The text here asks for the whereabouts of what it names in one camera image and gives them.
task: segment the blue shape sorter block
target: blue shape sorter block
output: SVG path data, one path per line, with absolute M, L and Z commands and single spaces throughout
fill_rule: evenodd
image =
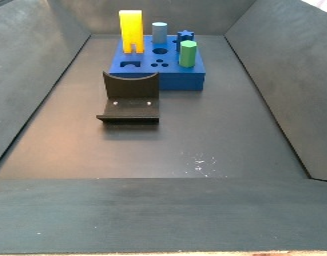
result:
M 159 72 L 161 90 L 202 91 L 205 82 L 205 66 L 199 50 L 195 66 L 179 66 L 177 52 L 177 36 L 167 37 L 166 44 L 153 44 L 153 36 L 145 36 L 145 53 L 123 53 L 120 40 L 108 73 L 123 78 L 141 78 Z

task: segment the wooden edge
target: wooden edge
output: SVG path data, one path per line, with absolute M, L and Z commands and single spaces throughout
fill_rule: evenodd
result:
M 327 256 L 327 251 L 258 251 L 258 252 L 153 252 L 153 253 L 78 253 L 78 254 L 0 254 L 0 256 Z

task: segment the bin floor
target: bin floor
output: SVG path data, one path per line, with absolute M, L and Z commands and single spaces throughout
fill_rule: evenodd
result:
M 0 161 L 0 179 L 308 177 L 222 36 L 197 37 L 203 92 L 161 92 L 158 126 L 104 125 L 102 72 L 118 41 L 88 40 Z

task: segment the hole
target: hole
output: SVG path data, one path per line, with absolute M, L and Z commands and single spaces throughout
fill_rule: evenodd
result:
M 166 54 L 169 50 L 166 48 L 157 48 L 153 50 L 155 54 Z
M 127 65 L 134 65 L 135 67 L 141 67 L 141 61 L 122 61 L 120 62 L 120 67 L 123 68 Z

